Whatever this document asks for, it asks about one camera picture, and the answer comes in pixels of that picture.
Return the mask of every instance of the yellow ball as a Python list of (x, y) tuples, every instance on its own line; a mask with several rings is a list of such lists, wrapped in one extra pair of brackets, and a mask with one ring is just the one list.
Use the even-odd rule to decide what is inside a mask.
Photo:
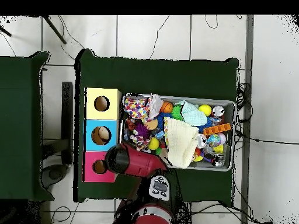
[(223, 153), (223, 144), (213, 148), (218, 153)]
[(201, 105), (199, 107), (199, 110), (202, 111), (206, 116), (210, 116), (212, 113), (212, 108), (209, 105), (205, 105), (205, 104)]
[(159, 148), (159, 140), (157, 140), (156, 138), (152, 137), (149, 144), (148, 144), (148, 148), (152, 151), (156, 150)]
[(202, 156), (198, 156), (197, 158), (195, 158), (194, 162), (200, 162), (203, 159)]

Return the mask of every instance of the purple pom pom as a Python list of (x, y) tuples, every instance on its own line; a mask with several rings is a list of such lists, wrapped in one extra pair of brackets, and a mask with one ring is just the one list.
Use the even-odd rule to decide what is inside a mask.
[(147, 140), (151, 133), (150, 131), (140, 122), (137, 123), (135, 130), (138, 132), (139, 137), (143, 137), (144, 140)]

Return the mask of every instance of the orange lego brick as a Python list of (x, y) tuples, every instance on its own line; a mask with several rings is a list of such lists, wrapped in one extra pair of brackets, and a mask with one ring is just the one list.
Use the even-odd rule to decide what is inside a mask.
[(205, 128), (203, 129), (203, 134), (205, 136), (209, 136), (215, 133), (223, 132), (223, 131), (229, 131), (231, 129), (231, 125), (229, 123), (216, 125), (213, 127)]

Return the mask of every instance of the black stand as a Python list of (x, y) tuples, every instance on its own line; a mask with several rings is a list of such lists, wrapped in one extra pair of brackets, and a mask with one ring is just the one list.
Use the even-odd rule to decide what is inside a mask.
[[(49, 26), (52, 28), (54, 33), (58, 36), (58, 38), (64, 43), (65, 45), (67, 44), (66, 40), (63, 38), (63, 36), (60, 35), (59, 31), (56, 29), (56, 27), (53, 25), (53, 23), (50, 21), (49, 16), (41, 16), (42, 18), (45, 19), (45, 21), (49, 24)], [(11, 33), (6, 31), (3, 27), (0, 26), (0, 32), (5, 33), (9, 37), (11, 37)]]
[(66, 165), (72, 164), (73, 88), (71, 82), (62, 83), (61, 100), (61, 139), (42, 146), (42, 159), (47, 159), (49, 156), (61, 152), (62, 165), (54, 164), (41, 171), (41, 180), (46, 189), (61, 181), (67, 173)]

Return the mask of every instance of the blue box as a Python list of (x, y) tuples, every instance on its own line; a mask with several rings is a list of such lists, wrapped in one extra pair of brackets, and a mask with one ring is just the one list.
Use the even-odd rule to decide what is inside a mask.
[[(117, 120), (87, 120), (86, 121), (86, 151), (108, 151), (112, 146), (117, 144), (118, 138), (118, 121)], [(92, 132), (96, 127), (106, 127), (111, 134), (111, 139), (104, 145), (98, 145), (92, 140)]]

